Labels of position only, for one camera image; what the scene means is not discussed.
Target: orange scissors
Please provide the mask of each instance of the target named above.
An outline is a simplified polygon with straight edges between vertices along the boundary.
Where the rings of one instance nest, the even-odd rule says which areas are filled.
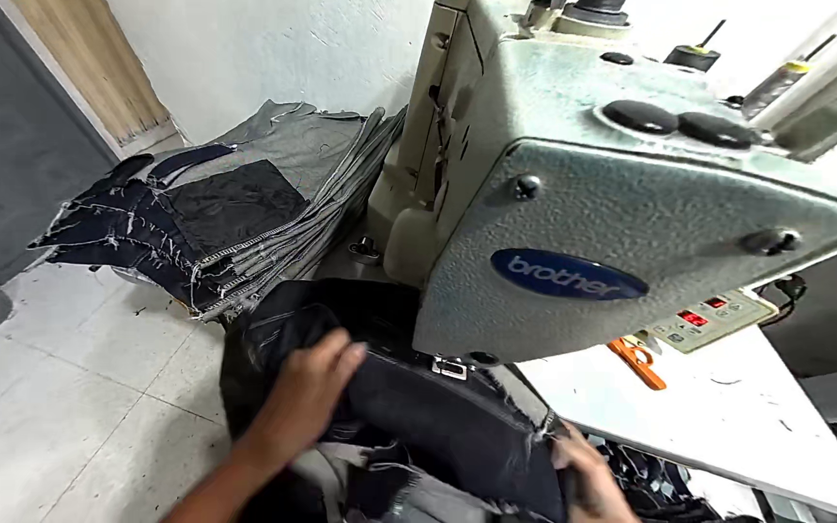
[[[651,370],[651,365],[654,364],[654,356],[644,348],[638,346],[637,339],[620,338],[608,343],[606,346],[612,349],[612,352],[618,354],[629,367],[638,374],[638,377],[645,382],[645,385],[651,390],[662,391],[667,388],[664,380],[661,380],[657,374]],[[645,356],[644,360],[638,356],[641,353]]]

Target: gray denim fabric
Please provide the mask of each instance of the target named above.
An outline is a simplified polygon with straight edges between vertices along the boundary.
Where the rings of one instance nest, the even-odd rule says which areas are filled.
[[[173,173],[169,179],[175,178],[175,181],[169,188],[269,160],[302,197],[311,199],[332,168],[353,147],[365,125],[360,114],[320,113],[308,103],[268,100],[244,123],[211,142],[235,144],[234,153]],[[193,148],[156,154],[154,162],[135,178],[146,179],[147,173],[160,162]]]
[[[300,277],[312,268],[360,217],[386,153],[402,133],[404,117],[404,108],[382,123],[381,110],[371,114],[365,132],[296,220],[233,252],[200,262],[198,271],[228,257],[236,279],[223,286],[222,299],[205,307],[199,317],[208,320],[226,312],[240,313],[280,282]]]
[[[372,448],[365,446],[320,443],[291,465],[294,472],[318,485],[326,494],[325,505],[329,523],[335,523],[340,517],[338,505],[345,498],[348,465],[366,470],[399,467],[410,472],[411,481],[403,488],[397,503],[380,520],[382,523],[486,523],[494,515],[518,513],[518,509],[513,506],[496,506],[485,502],[414,466],[392,462],[367,466],[366,456],[371,451]],[[349,513],[346,520],[352,523],[372,521],[359,513]]]

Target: white table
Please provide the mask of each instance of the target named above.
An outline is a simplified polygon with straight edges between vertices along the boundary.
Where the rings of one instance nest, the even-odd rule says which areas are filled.
[[[837,439],[758,327],[691,354],[660,345],[663,391],[604,345],[518,367],[585,430],[837,513]]]

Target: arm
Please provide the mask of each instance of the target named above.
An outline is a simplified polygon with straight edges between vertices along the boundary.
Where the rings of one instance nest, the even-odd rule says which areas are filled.
[[[165,523],[227,523],[257,491],[325,432],[341,391],[364,361],[363,345],[342,328],[315,347],[294,351],[273,392],[231,454]]]
[[[576,427],[564,422],[570,437],[555,437],[552,460],[554,468],[574,467],[583,483],[584,506],[567,507],[569,523],[641,523],[625,495],[612,477],[612,471],[599,451],[589,445]]]

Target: sewing machine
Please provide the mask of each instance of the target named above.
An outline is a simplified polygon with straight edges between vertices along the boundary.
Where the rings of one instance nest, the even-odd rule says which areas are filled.
[[[606,343],[837,246],[837,187],[627,37],[624,0],[434,4],[370,196],[414,347],[488,366]]]

